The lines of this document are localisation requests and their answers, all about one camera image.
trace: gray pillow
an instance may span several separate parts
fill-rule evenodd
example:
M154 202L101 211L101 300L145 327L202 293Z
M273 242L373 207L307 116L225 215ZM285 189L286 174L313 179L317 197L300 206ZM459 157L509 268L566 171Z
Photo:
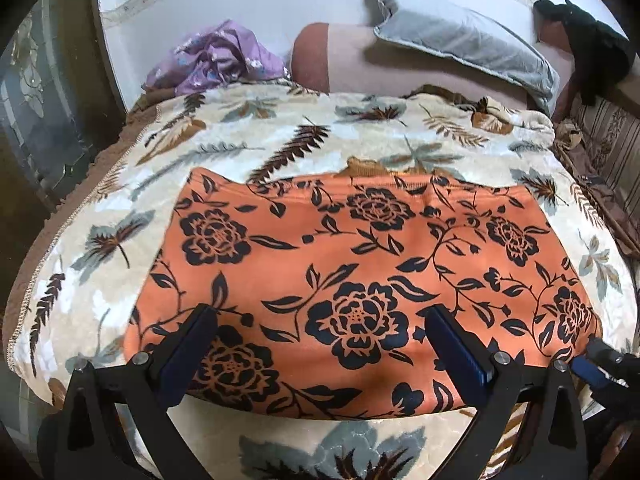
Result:
M380 40L449 57L521 86L549 114L560 78L535 48L500 23L446 0L377 0Z

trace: blue gripper pad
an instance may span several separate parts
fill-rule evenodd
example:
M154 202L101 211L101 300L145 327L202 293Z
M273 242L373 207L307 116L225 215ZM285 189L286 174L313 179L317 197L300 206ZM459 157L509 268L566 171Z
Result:
M444 362L462 401L467 406L484 406L488 399L490 378L436 307L427 310L424 331L436 354Z
M164 408L180 404L202 358L209 350L212 339L218 332L217 313L213 308L192 312L185 322L185 325L187 324L190 326L185 327L188 329L186 334L159 373L155 393L158 403Z
M587 361L583 356L574 357L571 360L571 371L593 390L604 388L611 382L596 365Z

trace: leaf pattern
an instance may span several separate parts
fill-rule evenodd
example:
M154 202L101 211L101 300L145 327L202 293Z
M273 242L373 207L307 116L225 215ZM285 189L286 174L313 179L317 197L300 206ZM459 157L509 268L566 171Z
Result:
M62 410L62 407L65 405L66 397L66 388L64 384L55 377L52 377L49 379L47 386L51 392L51 403L53 404L53 407L57 410Z
M611 285L615 290L622 293L620 286L620 276L614 266L609 263L609 250L599 251L600 241L596 235L591 237L589 243L585 243L588 253L580 260L578 273L581 276L587 276L596 269L596 287L598 289L598 299L603 300L607 295L608 286Z
M442 383L433 380L433 392L436 395L437 404L433 413L448 412L453 407L453 394Z
M340 422L310 453L242 437L240 459L252 480L395 480L411 471L424 443L424 428L379 440L368 422Z
M637 355L636 352L638 352L638 345L634 345L628 337L625 338L625 345L620 348L620 353Z
M152 210L144 213L132 211L118 222L115 227L92 226L84 245L86 253L71 265L73 270L82 270L80 284L82 285L86 282L100 264L111 260L116 249L120 250L127 264L127 269L129 269L129 258L122 244L149 225L153 217L154 211Z
M121 190L124 185L120 183L120 175L126 170L127 161L121 158L116 165L109 170L104 179L98 184L90 195L91 202L100 202L111 193Z
M253 170L248 181L264 182L271 173L283 168L289 161L293 162L296 157L303 158L305 152L310 153L312 148L320 148L330 131L329 126L323 124L300 124L296 128L296 135L288 140L282 149L271 155L260 168Z
M254 119L271 119L276 116L274 108L278 105L278 99L248 99L241 104L232 103L229 106L234 107L222 119L221 123L231 123L239 121L246 117Z
M171 132L168 132L164 137L158 140L148 153L145 153L145 155L140 157L136 166L140 166L141 164L150 161L155 156L162 155L163 153L169 152L177 146L180 146L206 127L207 125L201 120L190 117L185 118L184 123L174 135L172 135Z
M435 130L438 135L444 136L445 138L450 137L451 140L459 142L460 146L465 148L482 148L484 144L489 141L486 137L468 132L462 126L449 118L432 116L427 108L422 105L420 105L420 107L427 112L427 115L429 116L422 120L424 126L430 130Z
M31 371L34 377L36 377L35 351L38 345L38 339L40 338L40 330L47 324L51 309L58 299L58 294L62 290L62 282L65 281L65 275L62 272L62 261L60 261L60 269L61 272L55 272L49 277L47 290L44 296L36 303L35 320L29 332L29 355L31 357Z
M599 229L604 229L604 220L600 217L600 215L596 211L596 208L591 205L589 199L585 197L580 186L574 182L573 184L571 184L569 191L571 192L571 196L574 199L575 203L578 205L578 209L591 223L591 225Z
M312 90L311 88L306 88L295 81L287 81L286 85L289 86L289 91L287 91L287 95L315 95L316 97L320 97L323 92L318 90Z
M274 400L267 407L267 413L271 415L280 413L289 408L297 407L298 418L302 418L305 413L300 407L299 400L304 400L317 408L326 416L326 418L335 420L332 410L340 410L341 408L344 408L362 393L362 390L357 388L331 389L325 384L316 384L316 386L302 388L300 390L293 388L290 384L285 382L282 382L282 385L289 391L289 395L285 395Z
M341 265L333 272L330 272L325 279L319 272L314 269L311 264L305 274L305 279L308 286L312 289L311 294L307 298L301 296L285 296L284 298L278 298L277 300L262 300L261 303L274 314L293 314L293 322L295 327L295 333L287 332L285 330L277 330L260 325L262 333L267 339L276 342L294 342L300 341L300 326L298 323L298 316L300 311L307 306L316 294L320 290L325 290L329 287L338 285L346 280L351 273L358 267L358 264Z
M135 202L147 187L160 180L166 174L171 173L176 168L202 164L207 160L216 160L217 158L225 156L235 157L240 155L244 150L261 150L261 148L249 148L245 142L237 145L231 143L227 144L226 142L219 142L217 144L201 144L199 148L178 156L173 162L167 164L164 168L156 171L153 175L143 180L133 193L131 193L131 201Z
M184 111L176 115L173 119L167 121L162 128L160 128L154 134L151 134L149 138L145 141L145 148L154 140L158 135L166 133L168 130L171 130L174 126L179 124L185 118L192 118L195 114L196 110L200 108L204 104L204 94L200 92L196 92L195 94L190 94L185 96L184 98Z
M508 146L509 150L522 158L523 153L544 153L547 151L542 144L532 142L532 140L516 140Z
M549 174L540 174L533 168L529 173L522 170L511 170L511 176L520 184L524 184L539 202L542 202L545 210L553 215L558 210L558 202L568 205L558 196L556 181Z
M72 374L74 371L74 365L79 358L87 359L91 361L91 364L96 368L104 367L106 365L112 364L116 361L117 357L122 354L122 345L124 342L124 336L117 336L116 339L108 343L106 346L102 347L100 344L100 337L102 335L102 326L104 324L104 320L109 315L111 309L108 308L100 318L100 322L98 323L98 342L95 346L94 354L91 356L87 356L79 353L75 357L71 357L66 360L65 368L69 374Z
M406 124L400 120L400 117L406 111L406 104L404 102L385 104L373 97L366 101L366 103L363 107L337 106L335 107L335 113L346 122L397 120L406 126Z
M404 142L409 150L408 154L385 156L378 161L378 164L388 170L401 170L409 174L428 174L444 169L444 171L450 173L453 177L462 179L462 175L448 165L463 157L461 155L439 153L442 148L441 142L419 144L415 148L411 146L406 137L404 138Z
M513 131L513 124L503 123L497 117L481 112L471 115L471 125L490 134L508 135Z

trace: fabric edge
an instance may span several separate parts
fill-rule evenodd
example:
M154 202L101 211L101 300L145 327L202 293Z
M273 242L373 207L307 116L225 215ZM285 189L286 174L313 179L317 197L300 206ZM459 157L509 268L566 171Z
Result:
M140 133L157 120L159 115L157 102L151 103L145 108L145 105L151 101L153 101L153 98L148 98L145 95L138 100L140 105L135 113L130 113L127 116L126 125L120 132L119 140L96 156L95 161L87 171L85 179L77 184L75 189L60 203L55 213L52 213L50 218L45 220L42 230L24 257L6 301L2 326L2 350L11 371L15 372L13 348L24 322L24 298L31 288L30 285L34 273L38 270L43 257L46 256L50 249L52 241L55 240L56 235L63 228L66 221L73 216L111 168L136 142Z

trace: brown cloth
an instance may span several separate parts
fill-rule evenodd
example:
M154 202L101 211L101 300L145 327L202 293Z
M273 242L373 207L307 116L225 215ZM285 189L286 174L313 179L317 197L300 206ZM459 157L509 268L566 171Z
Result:
M582 142L582 132L572 120L566 119L556 126L553 151L607 223L620 252L628 258L640 260L638 224L618 203L614 191L594 169Z

